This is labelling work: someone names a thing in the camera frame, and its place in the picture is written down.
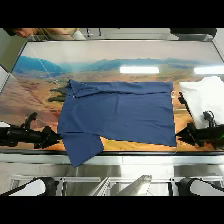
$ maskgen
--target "navy blue cloth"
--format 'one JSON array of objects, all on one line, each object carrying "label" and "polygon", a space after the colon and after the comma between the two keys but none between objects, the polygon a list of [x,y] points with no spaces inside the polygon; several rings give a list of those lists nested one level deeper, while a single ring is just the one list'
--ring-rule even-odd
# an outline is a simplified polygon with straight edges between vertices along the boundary
[{"label": "navy blue cloth", "polygon": [[73,166],[103,151],[100,136],[176,146],[170,82],[76,82],[66,87],[60,115]]}]

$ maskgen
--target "black border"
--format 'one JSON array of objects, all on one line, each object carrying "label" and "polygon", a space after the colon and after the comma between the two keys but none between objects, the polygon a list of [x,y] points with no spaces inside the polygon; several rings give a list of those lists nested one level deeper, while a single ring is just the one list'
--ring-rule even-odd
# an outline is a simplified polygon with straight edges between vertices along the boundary
[{"label": "black border", "polygon": [[[103,41],[113,41],[113,40],[146,40],[146,41],[177,41],[177,40],[158,40],[158,39],[102,39]],[[101,39],[90,39],[88,41],[102,41]],[[20,52],[18,54],[18,57],[13,65],[13,68],[11,69],[11,73],[13,69],[16,66],[16,63],[18,59],[20,58],[25,46],[27,45],[29,41],[26,41],[22,48],[20,49]],[[221,58],[222,62],[224,63],[224,59],[222,58],[222,55],[220,54],[219,50],[217,49],[216,45],[212,41],[197,41],[197,42],[209,42],[212,43],[215,50],[217,51],[219,57]],[[29,149],[3,149],[0,148],[0,154],[20,154],[20,155],[62,155],[67,156],[68,154],[66,151],[62,150],[29,150]],[[103,151],[99,153],[97,156],[220,156],[224,155],[224,151]]]}]

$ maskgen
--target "landscape picture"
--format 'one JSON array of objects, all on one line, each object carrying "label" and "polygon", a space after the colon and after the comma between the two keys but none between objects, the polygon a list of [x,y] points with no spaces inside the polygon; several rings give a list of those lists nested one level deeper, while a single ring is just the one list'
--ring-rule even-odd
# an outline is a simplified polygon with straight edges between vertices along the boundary
[{"label": "landscape picture", "polygon": [[[159,74],[121,74],[121,66],[156,66]],[[199,81],[195,67],[223,65],[210,42],[185,41],[59,41],[27,43],[0,96],[0,121],[20,125],[33,112],[34,130],[49,125],[57,131],[69,79],[81,82],[173,82],[176,132],[191,116],[178,101],[179,82]],[[211,145],[178,147],[115,141],[101,138],[105,151],[211,151]],[[33,149],[20,143],[16,148]],[[65,150],[63,143],[46,150]]]}]

